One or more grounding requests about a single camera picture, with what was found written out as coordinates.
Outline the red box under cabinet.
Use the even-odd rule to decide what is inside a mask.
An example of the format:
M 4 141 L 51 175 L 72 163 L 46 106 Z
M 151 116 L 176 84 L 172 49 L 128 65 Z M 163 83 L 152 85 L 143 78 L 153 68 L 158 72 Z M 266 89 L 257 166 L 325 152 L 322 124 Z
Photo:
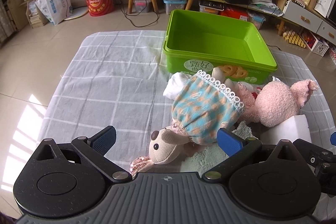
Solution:
M 219 12 L 219 14 L 246 22 L 248 21 L 248 13 L 245 10 L 235 6 L 225 6 L 224 10 Z

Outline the green plastic storage bin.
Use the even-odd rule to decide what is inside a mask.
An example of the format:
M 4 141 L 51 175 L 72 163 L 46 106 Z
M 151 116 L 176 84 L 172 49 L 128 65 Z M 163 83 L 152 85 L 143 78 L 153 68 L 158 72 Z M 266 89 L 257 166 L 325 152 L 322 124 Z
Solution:
M 163 43 L 167 70 L 189 75 L 220 67 L 232 81 L 263 84 L 277 63 L 250 22 L 189 10 L 170 14 Z

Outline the clear storage box blue lid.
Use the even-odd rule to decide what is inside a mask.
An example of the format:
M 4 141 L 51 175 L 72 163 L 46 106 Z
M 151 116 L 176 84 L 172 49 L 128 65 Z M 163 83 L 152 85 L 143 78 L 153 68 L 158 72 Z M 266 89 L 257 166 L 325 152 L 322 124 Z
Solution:
M 166 14 L 170 15 L 174 10 L 184 10 L 187 0 L 163 0 Z

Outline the black microwave oven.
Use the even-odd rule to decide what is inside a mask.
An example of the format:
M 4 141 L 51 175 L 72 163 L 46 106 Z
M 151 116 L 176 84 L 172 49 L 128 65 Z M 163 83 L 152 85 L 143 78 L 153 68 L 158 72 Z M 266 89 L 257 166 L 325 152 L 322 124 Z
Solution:
M 336 1 L 331 0 L 327 9 L 326 18 L 336 25 Z

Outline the grey checked table cloth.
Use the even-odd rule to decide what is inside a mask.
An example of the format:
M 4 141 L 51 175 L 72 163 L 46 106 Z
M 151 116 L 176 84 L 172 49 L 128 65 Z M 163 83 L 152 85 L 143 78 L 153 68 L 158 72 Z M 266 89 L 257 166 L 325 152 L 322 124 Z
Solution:
M 80 136 L 92 137 L 107 126 L 116 129 L 116 143 L 107 157 L 130 172 L 133 160 L 149 155 L 151 133 L 171 125 L 174 100 L 163 96 L 170 73 L 163 53 L 161 31 L 122 31 L 88 36 L 67 68 L 44 118 L 41 138 L 58 144 Z M 302 60 L 287 53 L 276 55 L 280 81 L 292 86 L 314 80 Z M 311 141 L 334 150 L 335 131 L 325 97 L 315 90 L 300 110 Z M 178 158 L 148 171 L 171 172 Z

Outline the pink plush pig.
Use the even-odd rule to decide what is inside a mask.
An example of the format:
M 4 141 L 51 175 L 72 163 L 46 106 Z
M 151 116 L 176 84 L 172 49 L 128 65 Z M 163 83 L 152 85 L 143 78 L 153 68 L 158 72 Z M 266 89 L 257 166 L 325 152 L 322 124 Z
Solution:
M 318 89 L 317 83 L 311 79 L 298 81 L 292 86 L 282 81 L 271 81 L 262 89 L 239 82 L 235 91 L 245 106 L 239 121 L 274 127 L 298 115 L 313 92 Z

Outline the yellow egg tray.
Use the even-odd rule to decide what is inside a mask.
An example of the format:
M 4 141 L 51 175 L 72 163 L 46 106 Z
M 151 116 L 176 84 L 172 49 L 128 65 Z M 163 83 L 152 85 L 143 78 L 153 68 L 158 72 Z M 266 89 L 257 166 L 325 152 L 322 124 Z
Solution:
M 301 48 L 306 48 L 306 44 L 301 36 L 293 30 L 285 31 L 282 37 L 289 43 Z

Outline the white foam block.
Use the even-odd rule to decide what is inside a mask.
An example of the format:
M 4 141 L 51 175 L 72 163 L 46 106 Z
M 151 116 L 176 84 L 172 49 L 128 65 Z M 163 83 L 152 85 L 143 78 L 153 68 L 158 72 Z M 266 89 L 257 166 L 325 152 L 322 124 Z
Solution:
M 288 139 L 291 142 L 303 139 L 311 142 L 306 116 L 304 114 L 292 116 L 282 123 L 268 128 L 260 135 L 263 144 L 277 144 L 281 139 Z

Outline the mouse doll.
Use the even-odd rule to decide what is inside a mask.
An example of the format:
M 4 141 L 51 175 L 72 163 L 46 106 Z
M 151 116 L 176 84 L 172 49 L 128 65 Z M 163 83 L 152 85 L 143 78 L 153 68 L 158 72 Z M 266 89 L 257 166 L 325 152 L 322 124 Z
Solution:
M 171 125 L 151 133 L 149 155 L 130 165 L 130 174 L 174 161 L 188 146 L 202 148 L 217 141 L 220 128 L 229 129 L 244 112 L 244 103 L 220 67 L 211 74 L 195 73 L 173 102 Z

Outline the grey-green fluffy towel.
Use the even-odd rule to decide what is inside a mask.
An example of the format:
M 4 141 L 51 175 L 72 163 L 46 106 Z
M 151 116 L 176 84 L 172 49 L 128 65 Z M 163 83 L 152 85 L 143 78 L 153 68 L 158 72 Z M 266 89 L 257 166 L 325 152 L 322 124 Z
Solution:
M 233 134 L 245 140 L 253 138 L 252 130 L 244 121 L 240 122 L 237 129 L 233 130 Z M 229 156 L 218 146 L 213 143 L 205 146 L 201 151 L 194 153 L 192 157 L 187 157 L 180 167 L 180 172 L 197 172 L 201 177 L 206 171 L 220 164 Z

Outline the white patterned toy box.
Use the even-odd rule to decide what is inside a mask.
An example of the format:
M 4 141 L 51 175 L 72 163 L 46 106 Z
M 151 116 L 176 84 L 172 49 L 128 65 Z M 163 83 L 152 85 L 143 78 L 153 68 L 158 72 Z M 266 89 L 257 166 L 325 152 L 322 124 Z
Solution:
M 309 50 L 321 57 L 329 50 L 327 42 L 318 35 L 313 34 L 310 30 L 303 30 L 301 37 Z

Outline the white paper shopping bag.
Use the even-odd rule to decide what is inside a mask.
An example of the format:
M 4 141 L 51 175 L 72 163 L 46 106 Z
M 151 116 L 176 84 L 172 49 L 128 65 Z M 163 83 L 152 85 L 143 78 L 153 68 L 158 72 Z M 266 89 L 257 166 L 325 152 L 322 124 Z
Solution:
M 71 0 L 36 0 L 35 5 L 55 26 L 72 14 Z

